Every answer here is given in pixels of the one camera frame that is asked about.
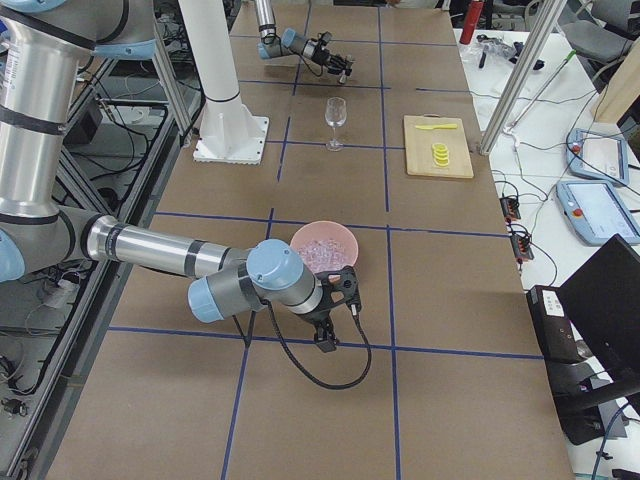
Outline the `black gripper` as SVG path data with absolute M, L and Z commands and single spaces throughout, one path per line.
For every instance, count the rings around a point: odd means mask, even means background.
M 326 48 L 325 44 L 318 42 L 313 50 L 312 61 L 315 64 L 326 68 L 330 74 L 339 77 L 341 69 L 343 67 L 351 67 L 355 62 L 355 58 L 350 54 L 332 55 L 331 52 Z
M 343 305 L 345 300 L 334 301 L 332 298 L 322 299 L 320 303 L 310 312 L 299 314 L 298 317 L 306 323 L 312 325 L 315 328 L 314 344 L 325 352 L 333 352 L 337 349 L 338 341 L 330 336 L 334 332 L 333 323 L 331 320 L 331 312 L 340 305 Z

